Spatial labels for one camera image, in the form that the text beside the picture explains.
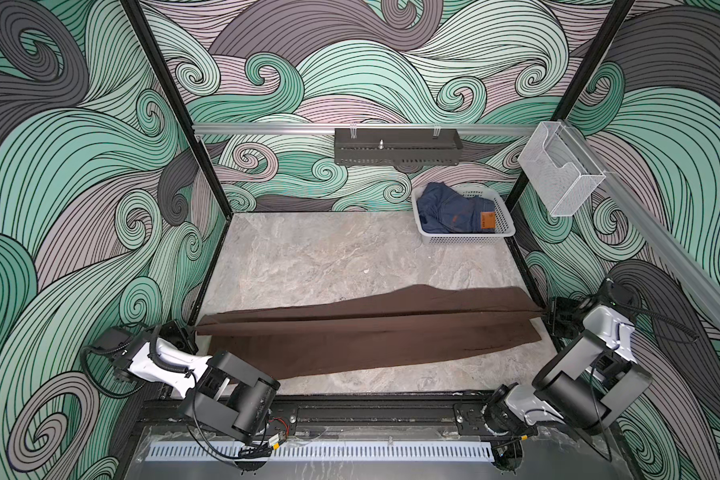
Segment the brown trousers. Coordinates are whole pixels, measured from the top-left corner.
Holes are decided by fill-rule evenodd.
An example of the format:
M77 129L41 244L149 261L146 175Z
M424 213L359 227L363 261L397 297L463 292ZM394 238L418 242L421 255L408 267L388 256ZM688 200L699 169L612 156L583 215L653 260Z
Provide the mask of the brown trousers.
M533 343L541 308L519 287L413 285L334 303L238 310L196 327L277 379L457 360Z

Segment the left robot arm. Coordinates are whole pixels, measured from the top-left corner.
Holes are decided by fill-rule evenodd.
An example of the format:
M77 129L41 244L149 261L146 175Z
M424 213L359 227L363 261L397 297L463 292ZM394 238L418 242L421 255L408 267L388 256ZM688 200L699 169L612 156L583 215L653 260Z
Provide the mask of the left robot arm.
M179 411L200 434L208 428L249 445L266 429L267 414L280 388L277 380L226 350L198 355L187 332L174 322L137 325L138 332L111 327L93 344L80 348L80 368L99 393L123 399L146 383L161 383L179 394ZM106 359L116 376L136 387L115 392L103 386L91 371L91 356Z

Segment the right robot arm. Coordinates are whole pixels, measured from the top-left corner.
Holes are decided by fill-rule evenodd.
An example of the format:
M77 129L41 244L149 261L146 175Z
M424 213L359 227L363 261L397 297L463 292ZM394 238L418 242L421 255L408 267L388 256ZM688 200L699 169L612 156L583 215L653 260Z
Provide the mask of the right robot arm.
M588 436L609 427L653 383L632 351L634 294L611 278L575 310L583 330L529 385L499 388L483 409L488 430L522 435L558 423Z

